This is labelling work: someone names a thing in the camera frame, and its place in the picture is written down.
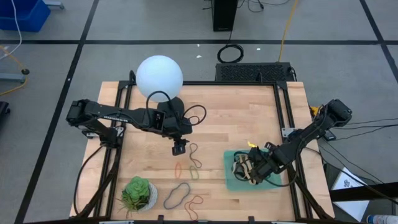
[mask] white pot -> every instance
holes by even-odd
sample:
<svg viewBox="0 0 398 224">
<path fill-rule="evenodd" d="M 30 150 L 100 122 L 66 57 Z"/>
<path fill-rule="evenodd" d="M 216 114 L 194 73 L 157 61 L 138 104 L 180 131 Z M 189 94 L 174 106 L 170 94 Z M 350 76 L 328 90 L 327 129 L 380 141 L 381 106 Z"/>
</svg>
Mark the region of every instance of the white pot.
<svg viewBox="0 0 398 224">
<path fill-rule="evenodd" d="M 141 209 L 139 209 L 138 212 L 148 211 L 156 204 L 157 190 L 156 190 L 155 185 L 153 185 L 152 183 L 149 183 L 149 191 L 150 191 L 150 195 L 149 195 L 148 204 L 145 205 L 144 207 L 142 207 Z"/>
</svg>

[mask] orange rubber band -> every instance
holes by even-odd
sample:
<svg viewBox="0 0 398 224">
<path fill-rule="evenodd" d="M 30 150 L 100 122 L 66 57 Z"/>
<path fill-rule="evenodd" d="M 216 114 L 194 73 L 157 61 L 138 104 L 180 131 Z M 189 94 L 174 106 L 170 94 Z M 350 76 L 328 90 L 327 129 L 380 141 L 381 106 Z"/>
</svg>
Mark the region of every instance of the orange rubber band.
<svg viewBox="0 0 398 224">
<path fill-rule="evenodd" d="M 181 177 L 181 173 L 182 173 L 181 164 L 180 164 L 179 162 L 177 162 L 177 163 L 175 164 L 175 167 L 174 167 L 174 177 L 175 177 L 176 179 L 179 179 L 179 178 Z"/>
<path fill-rule="evenodd" d="M 197 198 L 197 197 L 201 199 L 201 202 L 194 202 L 195 198 Z M 192 198 L 191 201 L 185 203 L 185 205 L 184 205 L 185 211 L 188 212 L 189 217 L 191 218 L 192 221 L 198 220 L 199 216 L 198 216 L 197 212 L 195 212 L 195 211 L 191 208 L 191 204 L 194 203 L 194 204 L 200 205 L 201 203 L 203 203 L 203 201 L 204 201 L 203 197 L 201 197 L 201 196 L 199 196 L 199 195 L 195 195 L 195 196 Z M 189 212 L 189 210 L 191 210 L 191 211 L 197 216 L 197 218 L 193 219 L 192 216 L 191 216 L 191 213 Z"/>
</svg>

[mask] bottle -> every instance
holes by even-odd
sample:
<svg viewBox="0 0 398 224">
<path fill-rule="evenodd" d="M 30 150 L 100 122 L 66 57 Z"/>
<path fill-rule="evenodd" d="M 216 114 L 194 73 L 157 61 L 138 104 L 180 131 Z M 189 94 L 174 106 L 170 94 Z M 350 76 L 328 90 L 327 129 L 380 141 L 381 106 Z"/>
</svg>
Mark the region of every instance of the bottle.
<svg viewBox="0 0 398 224">
<path fill-rule="evenodd" d="M 395 215 L 368 215 L 367 223 L 372 224 L 398 224 L 398 216 Z"/>
</svg>

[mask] white paper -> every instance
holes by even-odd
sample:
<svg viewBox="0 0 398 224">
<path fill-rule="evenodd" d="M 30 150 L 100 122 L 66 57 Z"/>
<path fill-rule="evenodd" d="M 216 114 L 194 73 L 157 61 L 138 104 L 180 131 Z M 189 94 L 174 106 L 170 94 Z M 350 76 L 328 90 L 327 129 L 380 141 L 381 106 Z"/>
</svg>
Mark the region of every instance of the white paper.
<svg viewBox="0 0 398 224">
<path fill-rule="evenodd" d="M 347 168 L 344 167 L 343 171 L 347 174 L 352 175 L 355 179 L 364 183 L 360 178 L 352 174 Z M 357 181 L 353 180 L 351 177 L 343 172 L 340 172 L 336 179 L 335 184 L 331 188 L 332 190 L 347 189 L 350 187 L 362 187 Z M 355 218 L 358 222 L 362 220 L 365 210 L 368 207 L 369 201 L 354 201 L 354 202 L 334 202 L 335 205 L 343 209 L 346 213 Z"/>
</svg>

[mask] gray floor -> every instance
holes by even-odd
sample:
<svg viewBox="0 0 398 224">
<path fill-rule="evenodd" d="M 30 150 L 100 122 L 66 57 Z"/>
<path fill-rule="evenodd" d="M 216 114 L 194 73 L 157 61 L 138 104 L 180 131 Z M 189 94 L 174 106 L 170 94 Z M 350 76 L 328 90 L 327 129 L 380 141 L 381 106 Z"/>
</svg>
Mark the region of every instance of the gray floor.
<svg viewBox="0 0 398 224">
<path fill-rule="evenodd" d="M 23 38 L 79 40 L 93 0 L 63 2 L 64 11 L 52 10 L 39 33 L 23 33 Z M 237 11 L 233 39 L 280 40 L 293 2 L 282 6 L 265 5 L 261 13 L 250 12 L 244 5 Z M 384 39 L 398 40 L 398 27 L 394 22 L 398 20 L 398 2 L 366 2 Z M 99 0 L 87 39 L 227 39 L 229 33 L 212 31 L 211 12 L 202 10 L 208 5 L 201 0 Z M 17 34 L 0 30 L 0 40 L 4 39 L 17 39 Z M 376 40 L 376 36 L 358 0 L 300 0 L 287 39 Z M 85 45 L 25 221 L 68 217 L 86 144 L 80 132 L 65 121 L 72 100 L 96 100 L 101 82 L 127 79 L 130 70 L 136 70 L 145 58 L 157 54 L 177 61 L 185 80 L 213 80 L 216 54 L 222 46 Z M 243 62 L 275 62 L 279 47 L 243 45 Z M 398 46 L 388 48 L 397 60 Z M 1 101 L 10 102 L 12 110 L 0 130 L 1 223 L 14 222 L 75 50 L 76 45 L 24 44 L 15 52 L 31 74 L 26 87 L 0 96 Z M 236 52 L 228 49 L 223 57 L 225 60 L 234 58 Z M 339 98 L 353 110 L 353 121 L 393 118 L 398 114 L 398 84 L 379 45 L 286 45 L 283 61 L 290 62 L 296 69 L 311 105 Z M 15 71 L 17 67 L 12 60 L 0 61 L 0 72 Z M 0 91 L 12 86 L 12 83 L 1 82 Z M 344 137 L 361 130 L 334 132 Z M 350 161 L 381 180 L 396 182 L 397 133 L 397 128 L 386 128 L 332 144 Z M 320 144 L 331 151 L 323 142 Z M 325 158 L 341 167 L 327 154 Z M 369 177 L 349 164 L 347 167 Z M 388 207 L 380 208 L 384 207 L 369 206 L 368 213 L 390 212 Z M 346 218 L 338 209 L 336 214 Z"/>
</svg>

